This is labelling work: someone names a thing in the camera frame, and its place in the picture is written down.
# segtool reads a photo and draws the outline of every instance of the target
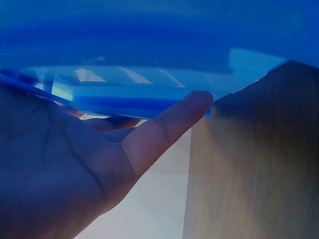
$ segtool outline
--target finger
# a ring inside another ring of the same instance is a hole
[[[199,121],[212,102],[210,93],[192,92],[124,138],[121,146],[136,177],[141,177],[172,144]]]
[[[128,117],[109,117],[104,119],[86,119],[84,120],[93,129],[105,133],[119,128],[133,128],[140,120]]]
[[[104,137],[113,143],[120,143],[123,139],[128,136],[136,128],[119,128],[116,130],[112,130],[104,134]]]

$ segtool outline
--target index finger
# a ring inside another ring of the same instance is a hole
[[[134,129],[121,143],[137,178],[198,122],[213,102],[208,92],[192,92],[163,113]]]

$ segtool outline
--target human hand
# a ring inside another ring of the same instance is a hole
[[[73,238],[116,206],[211,104],[211,94],[193,92],[132,128],[138,120],[80,120],[0,86],[0,237]]]

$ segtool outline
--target blue plastic container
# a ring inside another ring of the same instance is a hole
[[[89,114],[152,118],[287,60],[319,67],[316,0],[2,0],[0,11],[0,82]]]

